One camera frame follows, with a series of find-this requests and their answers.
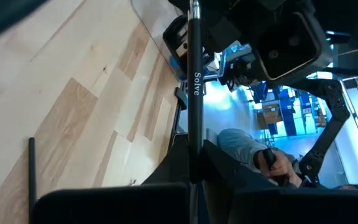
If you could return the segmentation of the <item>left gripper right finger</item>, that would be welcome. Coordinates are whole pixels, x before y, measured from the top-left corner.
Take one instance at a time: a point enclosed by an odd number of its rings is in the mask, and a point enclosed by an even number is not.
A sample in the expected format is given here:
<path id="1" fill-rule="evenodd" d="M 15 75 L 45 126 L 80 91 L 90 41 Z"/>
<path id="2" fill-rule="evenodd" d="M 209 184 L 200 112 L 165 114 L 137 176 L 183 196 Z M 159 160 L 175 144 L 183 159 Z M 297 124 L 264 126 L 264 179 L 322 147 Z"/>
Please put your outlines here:
<path id="1" fill-rule="evenodd" d="M 203 156 L 211 224 L 358 224 L 358 186 L 279 187 L 208 140 Z"/>

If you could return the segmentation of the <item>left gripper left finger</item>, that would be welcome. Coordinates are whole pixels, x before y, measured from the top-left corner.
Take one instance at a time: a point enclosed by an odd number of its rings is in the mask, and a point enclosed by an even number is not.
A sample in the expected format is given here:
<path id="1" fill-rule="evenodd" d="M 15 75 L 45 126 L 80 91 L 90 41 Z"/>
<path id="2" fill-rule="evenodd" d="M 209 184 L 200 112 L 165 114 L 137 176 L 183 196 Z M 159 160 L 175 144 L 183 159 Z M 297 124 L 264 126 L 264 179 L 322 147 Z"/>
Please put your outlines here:
<path id="1" fill-rule="evenodd" d="M 140 185 L 57 190 L 41 197 L 31 224 L 190 224 L 188 146 L 172 148 Z"/>

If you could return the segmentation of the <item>black paintbrush silver ferrule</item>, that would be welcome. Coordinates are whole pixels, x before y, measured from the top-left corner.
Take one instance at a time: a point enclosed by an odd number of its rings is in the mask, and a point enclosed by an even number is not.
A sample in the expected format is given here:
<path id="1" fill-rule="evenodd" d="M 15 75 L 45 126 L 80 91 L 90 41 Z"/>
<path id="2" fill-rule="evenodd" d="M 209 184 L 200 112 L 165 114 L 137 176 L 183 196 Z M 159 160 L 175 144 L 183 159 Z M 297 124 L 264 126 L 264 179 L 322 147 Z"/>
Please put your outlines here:
<path id="1" fill-rule="evenodd" d="M 203 148 L 203 47 L 199 0 L 189 0 L 188 11 L 188 147 L 190 180 L 201 181 Z"/>

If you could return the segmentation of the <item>person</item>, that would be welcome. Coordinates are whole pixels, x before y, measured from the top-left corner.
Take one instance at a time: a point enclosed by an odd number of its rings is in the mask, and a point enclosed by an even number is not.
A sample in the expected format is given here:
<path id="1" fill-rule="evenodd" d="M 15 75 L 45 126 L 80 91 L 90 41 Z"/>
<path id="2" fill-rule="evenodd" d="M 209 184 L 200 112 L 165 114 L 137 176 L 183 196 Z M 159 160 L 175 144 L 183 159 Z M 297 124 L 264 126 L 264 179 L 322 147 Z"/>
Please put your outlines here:
<path id="1" fill-rule="evenodd" d="M 222 130 L 218 135 L 218 146 L 235 160 L 268 180 L 284 176 L 296 188 L 302 183 L 302 179 L 296 173 L 298 161 L 293 155 L 273 147 L 272 152 L 275 154 L 276 161 L 269 166 L 262 153 L 268 147 L 243 130 Z"/>

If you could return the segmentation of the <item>brown cardboard box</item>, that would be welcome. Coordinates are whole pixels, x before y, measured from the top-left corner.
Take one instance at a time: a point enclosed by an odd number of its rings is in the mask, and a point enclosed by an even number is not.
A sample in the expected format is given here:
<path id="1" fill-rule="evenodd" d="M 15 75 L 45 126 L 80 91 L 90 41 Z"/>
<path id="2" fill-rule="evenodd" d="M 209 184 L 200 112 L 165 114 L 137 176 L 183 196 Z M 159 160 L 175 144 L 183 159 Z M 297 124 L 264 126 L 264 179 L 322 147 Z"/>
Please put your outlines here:
<path id="1" fill-rule="evenodd" d="M 257 121 L 260 129 L 267 129 L 269 124 L 283 121 L 280 105 L 263 105 L 262 111 L 257 112 Z"/>

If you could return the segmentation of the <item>blue storage shelving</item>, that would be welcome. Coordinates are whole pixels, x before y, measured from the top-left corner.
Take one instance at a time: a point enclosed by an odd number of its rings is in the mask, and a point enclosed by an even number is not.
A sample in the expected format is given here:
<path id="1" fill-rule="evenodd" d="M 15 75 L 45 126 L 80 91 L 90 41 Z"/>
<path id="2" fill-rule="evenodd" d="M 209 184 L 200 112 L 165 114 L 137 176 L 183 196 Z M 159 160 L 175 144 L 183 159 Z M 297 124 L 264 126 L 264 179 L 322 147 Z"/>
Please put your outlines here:
<path id="1" fill-rule="evenodd" d="M 250 87 L 250 93 L 256 112 L 261 112 L 263 105 L 280 105 L 283 121 L 269 124 L 267 128 L 272 138 L 316 134 L 327 125 L 322 100 L 306 91 L 288 86 L 269 89 L 261 83 Z"/>

